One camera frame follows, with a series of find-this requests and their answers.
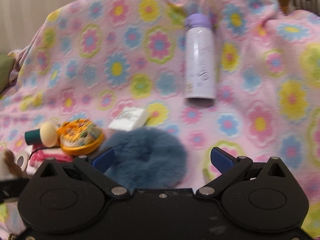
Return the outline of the blue fluffy pom pom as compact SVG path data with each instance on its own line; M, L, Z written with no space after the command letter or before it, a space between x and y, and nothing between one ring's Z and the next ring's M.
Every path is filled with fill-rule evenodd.
M114 162L104 173L129 189L171 189L187 172L187 152L180 140L161 129L115 132L103 144L114 150Z

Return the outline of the pink floral fleece blanket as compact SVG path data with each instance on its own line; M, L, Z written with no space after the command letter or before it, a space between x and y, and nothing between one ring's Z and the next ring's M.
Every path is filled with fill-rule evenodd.
M24 133L48 121L89 119L106 138L124 107L146 109L147 128L187 152L178 186L218 172L217 146L255 161L280 157L306 193L303 229L319 238L319 16L292 0L78 0L49 14L15 59L1 95L1 149L26 148ZM185 19L209 17L216 98L185 98Z

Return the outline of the green pillow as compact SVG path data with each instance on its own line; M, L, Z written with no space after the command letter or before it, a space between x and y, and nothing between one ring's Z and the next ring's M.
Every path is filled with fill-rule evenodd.
M15 59L8 55L0 56L0 92L9 84L10 73L15 65Z

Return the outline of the pink white folded socks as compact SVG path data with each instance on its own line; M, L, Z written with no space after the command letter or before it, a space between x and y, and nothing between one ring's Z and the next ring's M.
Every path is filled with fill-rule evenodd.
M33 168L39 168L48 158L54 158L61 163L69 163L73 160L70 155L65 154L59 147L45 148L42 145L33 145L28 164Z

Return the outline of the lavender thermos bottle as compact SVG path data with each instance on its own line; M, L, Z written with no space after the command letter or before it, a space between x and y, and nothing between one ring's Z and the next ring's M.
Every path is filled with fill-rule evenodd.
M215 44L208 16L195 13L188 16L185 27L185 98L214 100Z

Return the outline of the orange embroidered drawstring pouch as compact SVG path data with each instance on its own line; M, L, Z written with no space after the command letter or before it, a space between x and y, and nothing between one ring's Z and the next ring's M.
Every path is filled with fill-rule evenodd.
M57 133L61 150L71 156L90 154L105 139L103 130L89 119L64 122Z

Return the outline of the white tape roll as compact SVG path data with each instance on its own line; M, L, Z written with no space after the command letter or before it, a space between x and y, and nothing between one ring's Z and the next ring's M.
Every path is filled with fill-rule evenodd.
M24 172L27 169L29 162L29 153L26 151L21 151L15 155L15 163Z

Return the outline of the teal handled makeup sponge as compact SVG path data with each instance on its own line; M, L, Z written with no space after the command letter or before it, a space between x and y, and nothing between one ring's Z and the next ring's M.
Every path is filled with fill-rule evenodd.
M37 129L26 131L24 139L27 145L41 144L53 147L58 141L57 127L51 122L44 122Z

